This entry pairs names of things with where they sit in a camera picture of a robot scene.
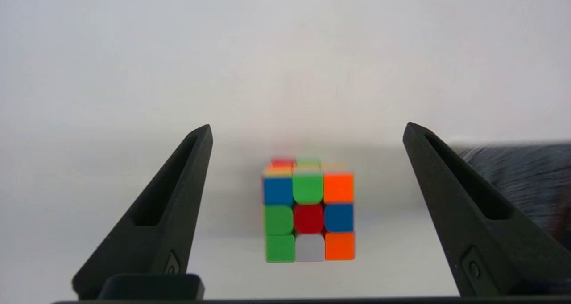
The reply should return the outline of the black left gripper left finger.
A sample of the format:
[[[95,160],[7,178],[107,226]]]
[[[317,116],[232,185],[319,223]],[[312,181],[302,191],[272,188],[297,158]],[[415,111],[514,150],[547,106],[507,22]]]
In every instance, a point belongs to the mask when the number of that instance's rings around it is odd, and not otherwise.
[[[213,146],[190,132],[72,280],[79,298],[202,298],[187,274]]]

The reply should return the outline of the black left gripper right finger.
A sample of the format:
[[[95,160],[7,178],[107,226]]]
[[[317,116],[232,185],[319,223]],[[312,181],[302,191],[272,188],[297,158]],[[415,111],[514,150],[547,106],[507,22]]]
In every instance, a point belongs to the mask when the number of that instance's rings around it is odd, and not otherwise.
[[[434,132],[403,144],[462,296],[569,296],[570,253]]]

